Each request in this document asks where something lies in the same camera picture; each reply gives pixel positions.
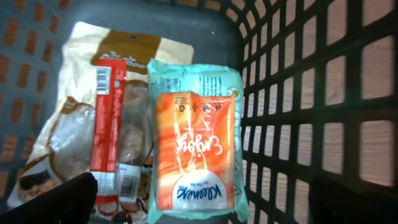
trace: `barcode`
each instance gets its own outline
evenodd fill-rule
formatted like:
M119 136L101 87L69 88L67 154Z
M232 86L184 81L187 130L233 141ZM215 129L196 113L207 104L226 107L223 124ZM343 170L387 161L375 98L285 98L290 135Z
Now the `barcode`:
M111 67L97 67L97 95L109 94Z
M125 175L123 177L122 189L120 191L120 196L122 197L132 197L135 195L136 185L138 182L137 177Z

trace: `white barcode label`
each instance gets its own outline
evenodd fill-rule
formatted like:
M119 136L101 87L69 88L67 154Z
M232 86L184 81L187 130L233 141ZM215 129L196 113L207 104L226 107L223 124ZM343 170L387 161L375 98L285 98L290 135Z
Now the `white barcode label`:
M97 95L109 94L111 67L97 66Z
M141 167L117 164L114 187L121 202L136 201L140 176Z

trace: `orange tissue pack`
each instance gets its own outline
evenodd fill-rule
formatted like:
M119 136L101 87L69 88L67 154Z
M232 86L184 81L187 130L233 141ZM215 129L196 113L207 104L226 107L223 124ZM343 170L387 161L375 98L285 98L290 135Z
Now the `orange tissue pack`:
M157 209L234 209L232 96L161 93Z

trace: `black plastic basket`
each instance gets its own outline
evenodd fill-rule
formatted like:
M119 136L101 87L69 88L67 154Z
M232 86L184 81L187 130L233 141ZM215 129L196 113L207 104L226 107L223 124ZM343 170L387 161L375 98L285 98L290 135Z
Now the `black plastic basket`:
M3 0L2 213L54 110L61 47L78 21L181 41L193 63L241 71L249 223L311 223L317 175L397 186L396 1Z

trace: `light blue plastic packaging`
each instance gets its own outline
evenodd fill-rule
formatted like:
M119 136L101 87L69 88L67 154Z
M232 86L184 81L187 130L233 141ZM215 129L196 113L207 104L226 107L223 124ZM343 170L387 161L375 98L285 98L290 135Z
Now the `light blue plastic packaging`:
M238 217L246 221L250 209L243 185L243 167L240 122L243 103L243 87L239 72L219 65L169 65L152 59L148 66L149 94L152 105L159 93L175 93L192 91L200 96L234 96L235 99L235 209ZM178 218L207 219L217 215L225 215L232 210L186 211L158 210L156 207L155 189L157 189L157 147L154 150L154 168L149 193L149 224L155 223L163 214Z

